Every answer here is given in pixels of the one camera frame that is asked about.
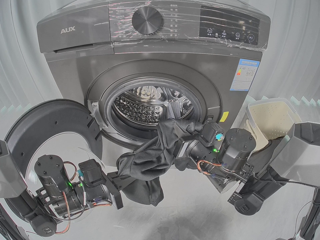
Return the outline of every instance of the program selector knob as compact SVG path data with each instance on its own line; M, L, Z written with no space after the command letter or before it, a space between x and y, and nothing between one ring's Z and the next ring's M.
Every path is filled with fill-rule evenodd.
M132 15L132 26L141 34L152 34L161 27L161 14L153 7L141 7Z

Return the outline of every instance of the black garment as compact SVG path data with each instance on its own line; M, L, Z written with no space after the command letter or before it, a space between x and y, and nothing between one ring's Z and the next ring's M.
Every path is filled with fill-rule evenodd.
M194 120L170 118L160 121L157 127L158 137L146 142L134 152L125 153L118 158L116 162L118 175L137 179L122 190L127 198L153 206L157 206L163 200L159 176L167 172L175 162L173 152L179 139L174 129L175 124L190 134L200 131L203 126ZM181 171L188 164L190 164L189 158L175 162L175 166Z

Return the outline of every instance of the play pause button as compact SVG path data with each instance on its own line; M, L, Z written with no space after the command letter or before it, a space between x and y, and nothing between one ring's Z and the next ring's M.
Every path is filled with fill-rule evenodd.
M253 34L248 34L248 40L250 42L254 41L254 35Z

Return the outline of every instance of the white plastic basket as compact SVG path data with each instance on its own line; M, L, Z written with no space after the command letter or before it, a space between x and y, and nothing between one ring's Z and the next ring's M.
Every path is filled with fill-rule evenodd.
M285 98L268 98L248 104L240 128L251 132L257 142L254 151L264 148L268 140L284 136L301 118Z

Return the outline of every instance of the label sticker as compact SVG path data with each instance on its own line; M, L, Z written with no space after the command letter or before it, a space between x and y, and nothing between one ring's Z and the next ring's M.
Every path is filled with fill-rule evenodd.
M228 117L229 111L223 112L222 118L220 119L220 122L226 121Z
M241 58L230 91L248 91L257 73L260 62Z
M182 147L182 149L181 149L181 151L180 151L180 154L179 154L179 156L178 156L179 158L183 156L184 152L185 152L186 149L187 149L188 144L189 144L189 142L185 142L185 143L183 144L183 147Z

